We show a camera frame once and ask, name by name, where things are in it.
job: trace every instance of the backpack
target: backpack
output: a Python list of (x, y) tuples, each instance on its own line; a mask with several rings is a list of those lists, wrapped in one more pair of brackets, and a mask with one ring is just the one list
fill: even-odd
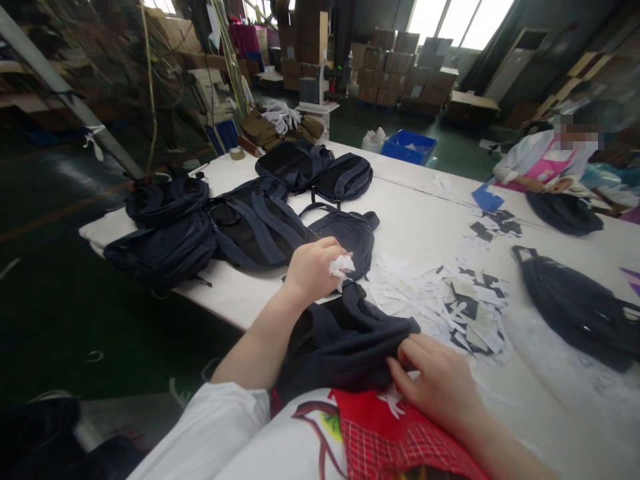
[(216, 258), (249, 269), (288, 264), (307, 242), (307, 229), (286, 199), (278, 180), (259, 177), (210, 200), (205, 210), (218, 244)]
[(309, 230), (320, 238), (335, 237), (346, 251), (353, 252), (355, 270), (347, 276), (353, 281), (360, 280), (371, 268), (373, 231), (380, 225), (378, 216), (375, 212), (361, 215), (356, 212), (339, 211), (332, 205), (316, 202), (302, 210), (300, 217), (316, 208), (327, 210), (329, 214), (313, 222), (308, 227)]
[(163, 185), (137, 185), (126, 199), (127, 215), (146, 227), (166, 225), (198, 210), (209, 199), (209, 185), (200, 178), (178, 177)]
[(324, 387), (348, 391), (384, 389), (391, 384), (385, 360), (420, 333), (413, 318), (391, 317), (365, 300), (357, 283), (342, 296), (312, 303), (293, 327), (282, 370), (275, 384), (282, 406), (303, 393)]
[[(533, 304), (564, 341), (618, 372), (640, 359), (640, 307), (534, 249), (512, 250)], [(523, 252), (531, 258), (523, 259)]]
[(362, 157), (347, 153), (336, 158), (311, 189), (311, 202), (315, 193), (338, 205), (342, 200), (354, 200), (366, 192), (373, 179), (371, 164)]
[(314, 185), (333, 161), (324, 145), (310, 145), (304, 140), (283, 142), (255, 162), (258, 175), (274, 177), (291, 193), (303, 193)]
[(578, 197), (534, 192), (526, 192), (526, 196), (536, 215), (562, 233), (582, 237), (603, 228), (602, 220)]
[(199, 279), (197, 273), (207, 267), (215, 248), (211, 220), (195, 211), (168, 225), (138, 230), (111, 242), (105, 258), (143, 287), (171, 290), (184, 280)]

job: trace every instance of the factory floor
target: factory floor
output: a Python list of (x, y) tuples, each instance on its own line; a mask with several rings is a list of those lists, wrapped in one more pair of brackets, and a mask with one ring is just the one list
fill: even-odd
[[(295, 97), (258, 91), (256, 98)], [(437, 140), (436, 168), (484, 181), (495, 164), (478, 146), (481, 138), (504, 141), (513, 131), (492, 126), (481, 133), (408, 117), (359, 109), (342, 102), (331, 114), (331, 140), (360, 147), (370, 129), (389, 135), (409, 129)], [(186, 154), (214, 154), (183, 133)], [(144, 168), (148, 144), (128, 126), (114, 135)], [(99, 258), (78, 236), (80, 226), (123, 204), (130, 182), (116, 162), (98, 162), (83, 142), (47, 149), (16, 132), (0, 131), (0, 409), (61, 389), (83, 399), (104, 399), (169, 390), (193, 394), (210, 377), (215, 358), (241, 333), (178, 295), (154, 298)], [(162, 169), (155, 161), (153, 170)]]

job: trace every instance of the carry handle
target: carry handle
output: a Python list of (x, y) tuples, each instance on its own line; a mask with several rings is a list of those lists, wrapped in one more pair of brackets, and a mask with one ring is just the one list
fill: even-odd
[(328, 211), (329, 213), (333, 213), (333, 212), (338, 211), (338, 209), (337, 209), (337, 208), (335, 208), (333, 205), (328, 205), (328, 204), (323, 203), (323, 202), (313, 202), (312, 204), (310, 204), (310, 205), (306, 206), (306, 207), (305, 207), (305, 209), (304, 209), (304, 210), (302, 210), (302, 212), (300, 212), (300, 214), (298, 214), (298, 217), (302, 218), (302, 216), (303, 216), (306, 212), (308, 212), (308, 211), (310, 211), (310, 210), (314, 210), (314, 209), (316, 209), (316, 208), (326, 210), (326, 211)]
[(522, 253), (528, 253), (532, 258), (535, 258), (538, 256), (538, 252), (536, 251), (536, 249), (521, 247), (520, 245), (512, 246), (511, 250), (515, 254), (515, 257), (517, 258), (518, 263), (520, 263), (520, 265), (522, 265), (524, 262), (524, 259), (522, 258)]

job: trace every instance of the metal pole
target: metal pole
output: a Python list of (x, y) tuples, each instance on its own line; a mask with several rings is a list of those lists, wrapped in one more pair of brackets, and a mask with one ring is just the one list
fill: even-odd
[[(91, 109), (74, 95), (60, 95), (72, 90), (69, 84), (60, 76), (38, 48), (29, 40), (22, 29), (0, 6), (0, 35), (6, 42), (29, 64), (31, 69), (49, 86), (66, 107), (82, 121), (85, 127), (104, 127), (102, 122), (94, 115)], [(95, 134), (100, 144), (114, 156), (117, 162), (126, 170), (134, 180), (145, 178), (144, 172), (129, 156), (127, 151), (113, 138), (110, 132), (104, 128)]]

